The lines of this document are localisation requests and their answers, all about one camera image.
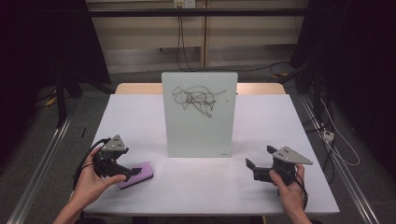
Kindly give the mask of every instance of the power strip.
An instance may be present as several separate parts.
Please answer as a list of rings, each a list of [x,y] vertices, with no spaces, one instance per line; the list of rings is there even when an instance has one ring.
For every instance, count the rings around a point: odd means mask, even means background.
[[[322,139],[330,143],[334,139],[334,133],[325,130],[323,131]]]

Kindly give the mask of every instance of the whiteboard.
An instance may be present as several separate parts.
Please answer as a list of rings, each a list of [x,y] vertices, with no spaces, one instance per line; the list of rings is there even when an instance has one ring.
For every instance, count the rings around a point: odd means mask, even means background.
[[[169,157],[230,157],[236,73],[163,73]]]

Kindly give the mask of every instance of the purple eraser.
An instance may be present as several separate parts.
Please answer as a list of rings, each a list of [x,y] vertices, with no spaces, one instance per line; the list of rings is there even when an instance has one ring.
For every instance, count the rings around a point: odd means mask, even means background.
[[[126,189],[145,180],[151,179],[154,176],[148,161],[134,165],[131,169],[133,168],[142,168],[142,171],[138,175],[132,175],[127,182],[121,181],[118,183],[117,185],[120,189]]]

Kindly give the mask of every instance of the metal rail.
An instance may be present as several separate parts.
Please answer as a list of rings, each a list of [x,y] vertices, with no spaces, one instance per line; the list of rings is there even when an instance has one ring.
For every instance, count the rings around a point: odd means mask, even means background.
[[[58,150],[59,145],[61,144],[64,135],[69,127],[71,118],[75,114],[77,107],[78,107],[78,100],[73,102],[71,106],[71,111],[66,117],[63,125],[56,129],[52,140],[47,147],[46,152],[44,153],[43,159],[38,164],[35,173],[33,174],[32,178],[29,181],[25,191],[23,192],[22,196],[20,197],[17,205],[14,208],[11,216],[9,217],[7,224],[22,224],[27,217],[27,214],[35,201],[35,196],[37,195],[38,191],[40,190],[41,184],[50,168],[50,165],[55,157],[56,151]]]
[[[318,129],[320,125],[318,124],[317,120],[314,119],[314,112],[311,110],[311,101],[306,96],[301,96],[301,100],[303,102],[306,112],[313,120],[315,127]],[[326,145],[326,150],[329,152],[330,146],[329,144]],[[333,150],[339,154],[339,151],[336,147],[334,147]],[[364,222],[367,224],[378,224],[379,220],[375,215],[374,209],[370,205],[370,202],[367,200],[366,196],[359,187],[352,173],[350,173],[349,169],[343,162],[338,160],[334,153],[331,154],[331,157],[334,161],[334,167],[337,169],[339,175],[343,179],[343,182],[346,185],[346,189],[348,190],[353,202],[361,213],[361,217],[363,218]]]

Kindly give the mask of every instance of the metal bracket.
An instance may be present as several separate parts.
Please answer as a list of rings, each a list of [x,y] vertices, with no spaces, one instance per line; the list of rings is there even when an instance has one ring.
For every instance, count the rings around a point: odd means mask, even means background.
[[[289,163],[301,163],[312,165],[313,162],[306,157],[302,156],[298,152],[294,151],[289,147],[282,147],[280,150],[273,153],[274,158],[277,158],[281,161],[289,162]]]

